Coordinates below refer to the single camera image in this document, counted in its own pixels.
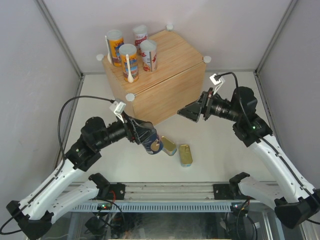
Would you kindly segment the silver round tin can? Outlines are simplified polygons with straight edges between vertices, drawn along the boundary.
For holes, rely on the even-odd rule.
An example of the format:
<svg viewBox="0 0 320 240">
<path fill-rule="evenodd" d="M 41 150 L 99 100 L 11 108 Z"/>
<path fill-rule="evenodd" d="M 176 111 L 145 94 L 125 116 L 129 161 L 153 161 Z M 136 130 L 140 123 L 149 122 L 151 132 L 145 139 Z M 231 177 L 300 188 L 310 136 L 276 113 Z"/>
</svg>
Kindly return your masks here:
<svg viewBox="0 0 320 240">
<path fill-rule="evenodd" d="M 153 131 L 143 142 L 142 145 L 146 152 L 155 155 L 162 151 L 164 145 L 156 131 Z"/>
</svg>

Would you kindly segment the orange can with white spoon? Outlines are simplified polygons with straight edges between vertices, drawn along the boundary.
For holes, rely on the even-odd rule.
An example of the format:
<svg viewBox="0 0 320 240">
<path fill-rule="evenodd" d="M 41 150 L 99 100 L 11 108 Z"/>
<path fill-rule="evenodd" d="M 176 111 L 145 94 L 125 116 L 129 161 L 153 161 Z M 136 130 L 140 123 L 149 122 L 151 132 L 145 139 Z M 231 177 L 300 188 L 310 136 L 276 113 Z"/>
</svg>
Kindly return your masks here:
<svg viewBox="0 0 320 240">
<path fill-rule="evenodd" d="M 139 79 L 137 48 L 133 44 L 123 44 L 119 48 L 124 80 L 134 83 Z"/>
</svg>

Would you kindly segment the white red tall can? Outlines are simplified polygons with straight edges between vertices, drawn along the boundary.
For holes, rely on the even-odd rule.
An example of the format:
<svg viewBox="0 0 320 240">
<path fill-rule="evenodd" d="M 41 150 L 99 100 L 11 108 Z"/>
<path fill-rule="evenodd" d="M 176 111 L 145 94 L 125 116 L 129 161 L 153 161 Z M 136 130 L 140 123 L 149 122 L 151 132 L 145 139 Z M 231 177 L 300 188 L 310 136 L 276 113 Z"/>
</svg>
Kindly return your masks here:
<svg viewBox="0 0 320 240">
<path fill-rule="evenodd" d="M 136 26 L 132 29 L 134 35 L 134 45 L 140 50 L 140 44 L 148 39 L 148 27 L 144 24 Z"/>
</svg>

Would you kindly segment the orange tall can with spoon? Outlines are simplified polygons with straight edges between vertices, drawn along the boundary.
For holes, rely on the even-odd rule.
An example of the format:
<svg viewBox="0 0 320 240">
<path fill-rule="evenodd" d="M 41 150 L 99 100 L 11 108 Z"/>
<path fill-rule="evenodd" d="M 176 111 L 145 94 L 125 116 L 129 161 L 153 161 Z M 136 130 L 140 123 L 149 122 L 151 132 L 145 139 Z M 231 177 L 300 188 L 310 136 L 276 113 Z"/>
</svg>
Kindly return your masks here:
<svg viewBox="0 0 320 240">
<path fill-rule="evenodd" d="M 122 64 L 119 49 L 124 44 L 123 33 L 117 29 L 110 30 L 105 35 L 105 40 L 111 63 L 115 67 L 121 67 Z"/>
</svg>

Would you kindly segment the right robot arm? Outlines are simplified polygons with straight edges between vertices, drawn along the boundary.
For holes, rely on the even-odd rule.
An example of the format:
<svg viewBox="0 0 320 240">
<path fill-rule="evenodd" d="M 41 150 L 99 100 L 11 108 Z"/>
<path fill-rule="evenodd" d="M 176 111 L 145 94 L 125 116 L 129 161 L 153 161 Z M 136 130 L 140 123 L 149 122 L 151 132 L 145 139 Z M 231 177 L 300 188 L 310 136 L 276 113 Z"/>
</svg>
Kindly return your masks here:
<svg viewBox="0 0 320 240">
<path fill-rule="evenodd" d="M 230 195 L 237 200 L 251 197 L 274 210 L 280 222 L 293 229 L 320 210 L 320 191 L 297 170 L 280 147 L 268 124 L 257 115 L 258 100 L 251 88 L 240 86 L 231 100 L 212 88 L 177 114 L 193 122 L 210 116 L 230 120 L 237 138 L 253 151 L 274 177 L 276 185 L 264 184 L 241 172 L 229 179 Z"/>
</svg>

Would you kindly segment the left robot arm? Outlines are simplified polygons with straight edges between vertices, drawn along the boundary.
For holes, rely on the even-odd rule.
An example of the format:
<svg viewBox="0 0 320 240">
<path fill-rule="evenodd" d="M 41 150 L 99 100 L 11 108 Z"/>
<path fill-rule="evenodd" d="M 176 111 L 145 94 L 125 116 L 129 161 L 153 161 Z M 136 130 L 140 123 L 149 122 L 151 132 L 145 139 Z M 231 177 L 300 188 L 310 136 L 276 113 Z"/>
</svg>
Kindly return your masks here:
<svg viewBox="0 0 320 240">
<path fill-rule="evenodd" d="M 101 149 L 123 138 L 143 145 L 151 155 L 163 148 L 151 122 L 127 116 L 125 121 L 105 125 L 101 117 L 89 118 L 81 129 L 79 139 L 65 154 L 66 159 L 34 192 L 20 201 L 12 200 L 6 206 L 20 231 L 30 240 L 37 240 L 60 217 L 79 204 L 91 199 L 106 199 L 110 193 L 110 182 L 101 173 L 92 174 L 79 187 L 68 193 L 63 192 L 101 158 Z"/>
</svg>

